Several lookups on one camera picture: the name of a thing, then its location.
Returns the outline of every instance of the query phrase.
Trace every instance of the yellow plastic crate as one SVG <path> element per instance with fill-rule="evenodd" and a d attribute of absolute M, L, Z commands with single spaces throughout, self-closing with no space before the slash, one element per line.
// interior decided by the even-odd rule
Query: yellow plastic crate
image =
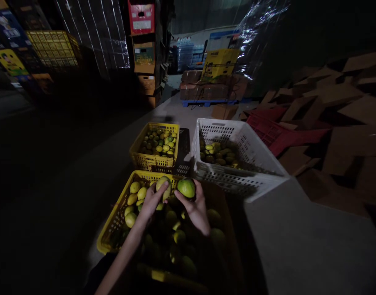
<path fill-rule="evenodd" d="M 175 142 L 174 148 L 174 157 L 173 158 L 165 158 L 162 156 L 153 156 L 139 153 L 139 149 L 141 147 L 141 143 L 144 140 L 144 137 L 147 136 L 147 132 L 149 129 L 158 128 L 162 131 L 169 131 L 170 133 L 177 134 L 177 140 Z M 139 136 L 136 138 L 132 146 L 130 147 L 129 153 L 130 157 L 132 158 L 133 164 L 135 165 L 136 169 L 144 170 L 144 171 L 157 171 L 157 172 L 168 172 L 169 170 L 162 168 L 173 168 L 174 164 L 177 160 L 178 155 L 178 142 L 180 139 L 180 126 L 177 124 L 167 124 L 167 123 L 148 123 L 143 130 L 140 132 Z"/>
<path fill-rule="evenodd" d="M 183 179 L 183 177 L 181 176 L 165 173 L 148 172 L 141 170 L 132 172 L 98 237 L 96 246 L 99 252 L 106 255 L 108 252 L 117 252 L 119 250 L 111 247 L 110 237 L 114 231 L 122 230 L 122 226 L 125 223 L 123 212 L 127 207 L 127 200 L 130 194 L 130 185 L 132 184 L 132 182 L 139 181 L 140 179 L 153 181 L 158 180 L 162 176 L 167 176 L 170 179 L 172 189 L 175 189 L 177 182 Z M 202 186 L 205 194 L 207 208 L 211 207 L 215 209 L 222 216 L 223 232 L 225 233 L 228 247 L 227 253 L 224 254 L 224 259 L 226 261 L 226 265 L 232 279 L 232 286 L 235 289 L 236 294 L 244 294 L 246 292 L 246 289 L 242 263 L 233 229 L 232 219 L 225 199 L 225 193 L 219 186 L 213 183 L 202 182 Z M 143 263 L 141 263 L 141 265 L 146 267 L 146 275 L 154 280 L 167 282 L 176 286 L 183 286 L 198 293 L 208 293 L 208 288 L 201 283 L 191 281 L 168 271 L 152 268 Z"/>
<path fill-rule="evenodd" d="M 42 63 L 51 68 L 76 67 L 81 52 L 76 39 L 66 31 L 26 31 Z"/>

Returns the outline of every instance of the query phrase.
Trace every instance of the blue pallet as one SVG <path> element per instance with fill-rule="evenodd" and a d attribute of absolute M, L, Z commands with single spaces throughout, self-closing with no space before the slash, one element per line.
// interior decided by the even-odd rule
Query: blue pallet
<path fill-rule="evenodd" d="M 211 104 L 216 103 L 236 104 L 237 100 L 183 100 L 182 106 L 188 107 L 189 104 L 204 104 L 204 107 L 209 107 Z"/>
<path fill-rule="evenodd" d="M 240 101 L 240 103 L 250 103 L 253 101 L 253 98 L 242 98 L 242 100 Z"/>

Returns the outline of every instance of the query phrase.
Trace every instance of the hand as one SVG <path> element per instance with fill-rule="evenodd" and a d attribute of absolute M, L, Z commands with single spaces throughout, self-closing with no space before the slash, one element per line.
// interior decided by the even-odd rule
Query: hand
<path fill-rule="evenodd" d="M 169 186 L 169 182 L 164 182 L 159 190 L 155 193 L 156 183 L 153 183 L 147 190 L 146 198 L 144 199 L 143 207 L 141 208 L 139 217 L 143 218 L 147 223 L 152 215 L 154 214 L 157 205 L 159 204 L 160 199 L 163 196 L 163 193 Z"/>
<path fill-rule="evenodd" d="M 181 203 L 184 205 L 193 225 L 199 231 L 201 231 L 201 233 L 204 236 L 209 236 L 211 228 L 207 218 L 207 209 L 205 207 L 203 188 L 201 187 L 201 183 L 198 182 L 196 179 L 194 179 L 193 181 L 196 185 L 195 202 L 188 201 L 178 190 L 176 190 L 174 194 L 177 197 L 177 199 L 179 199 Z"/>

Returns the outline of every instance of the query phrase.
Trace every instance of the white plastic crate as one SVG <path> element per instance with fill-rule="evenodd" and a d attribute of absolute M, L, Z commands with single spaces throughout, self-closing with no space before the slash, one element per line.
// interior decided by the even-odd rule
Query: white plastic crate
<path fill-rule="evenodd" d="M 205 144 L 232 141 L 238 146 L 239 160 L 246 169 L 239 170 L 203 162 L 200 159 L 200 140 Z M 197 119 L 191 152 L 194 173 L 198 180 L 218 184 L 226 192 L 238 194 L 246 202 L 266 194 L 289 179 L 289 175 L 266 145 L 245 122 Z"/>

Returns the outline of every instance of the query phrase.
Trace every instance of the warehouse floor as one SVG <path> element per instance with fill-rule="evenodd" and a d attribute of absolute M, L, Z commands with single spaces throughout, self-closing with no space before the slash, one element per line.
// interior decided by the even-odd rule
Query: warehouse floor
<path fill-rule="evenodd" d="M 235 119 L 253 105 L 239 105 Z M 96 239 L 133 170 L 128 150 L 137 134 L 159 121 L 188 128 L 192 139 L 196 119 L 211 112 L 182 108 L 177 94 L 144 116 L 138 112 L 41 184 L 21 184 L 0 210 L 0 281 L 7 293 L 76 293 L 102 257 Z M 294 179 L 253 203 L 228 202 L 248 290 L 376 294 L 370 220 L 311 203 Z"/>

